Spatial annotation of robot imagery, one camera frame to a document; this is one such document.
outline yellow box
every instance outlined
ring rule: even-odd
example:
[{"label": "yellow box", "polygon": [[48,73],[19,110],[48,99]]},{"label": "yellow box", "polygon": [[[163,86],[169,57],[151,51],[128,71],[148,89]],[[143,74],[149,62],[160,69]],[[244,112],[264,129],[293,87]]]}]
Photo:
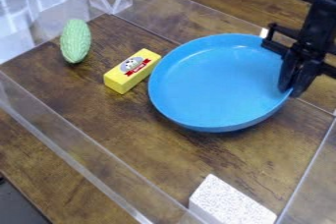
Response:
[{"label": "yellow box", "polygon": [[125,94],[148,77],[160,59],[160,55],[141,49],[104,74],[105,86]]}]

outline wooden surface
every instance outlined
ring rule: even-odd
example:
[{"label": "wooden surface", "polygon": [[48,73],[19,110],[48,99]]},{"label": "wooden surface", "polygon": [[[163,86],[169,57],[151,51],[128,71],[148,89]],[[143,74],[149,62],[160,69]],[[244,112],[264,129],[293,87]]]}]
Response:
[{"label": "wooden surface", "polygon": [[[305,11],[295,0],[196,1],[260,26],[271,21],[299,26]],[[1,71],[183,204],[213,173],[279,213],[333,117],[291,100],[271,119],[244,131],[189,132],[152,107],[145,82],[124,96],[103,85],[103,74],[140,48],[164,55],[176,44],[107,15],[89,27],[93,44],[83,64],[64,64],[56,39],[4,64]],[[311,96],[329,90],[319,102],[332,110],[329,85],[312,89]],[[0,169],[51,221],[132,223],[4,113],[0,121]]]}]

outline white sponge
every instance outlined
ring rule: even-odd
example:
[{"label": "white sponge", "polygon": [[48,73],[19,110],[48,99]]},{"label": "white sponge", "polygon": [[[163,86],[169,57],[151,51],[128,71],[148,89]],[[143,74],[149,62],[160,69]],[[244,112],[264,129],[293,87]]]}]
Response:
[{"label": "white sponge", "polygon": [[209,224],[272,224],[277,215],[209,174],[189,198],[189,209]]}]

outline wooden table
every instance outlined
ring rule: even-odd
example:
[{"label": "wooden table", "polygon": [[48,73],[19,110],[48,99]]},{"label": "wooden table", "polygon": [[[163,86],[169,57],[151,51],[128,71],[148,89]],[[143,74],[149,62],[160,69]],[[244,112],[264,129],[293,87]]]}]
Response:
[{"label": "wooden table", "polygon": [[[276,21],[297,27],[307,11],[296,0],[195,1],[259,26]],[[303,100],[291,99],[263,124],[197,134],[156,112],[147,82],[124,96],[103,85],[103,74],[140,48],[164,55],[177,45],[113,16],[89,27],[93,44],[84,63],[64,64],[56,39],[1,71],[183,204],[213,173],[280,213],[333,120],[336,82],[320,78]],[[1,172],[49,220],[135,223],[4,112],[0,122]]]}]

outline green toy vegetable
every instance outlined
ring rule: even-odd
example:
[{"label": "green toy vegetable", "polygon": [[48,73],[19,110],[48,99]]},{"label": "green toy vegetable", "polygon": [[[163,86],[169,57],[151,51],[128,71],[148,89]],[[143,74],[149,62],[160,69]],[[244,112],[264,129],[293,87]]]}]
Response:
[{"label": "green toy vegetable", "polygon": [[69,20],[60,36],[60,50],[68,63],[80,63],[89,51],[91,31],[81,20]]}]

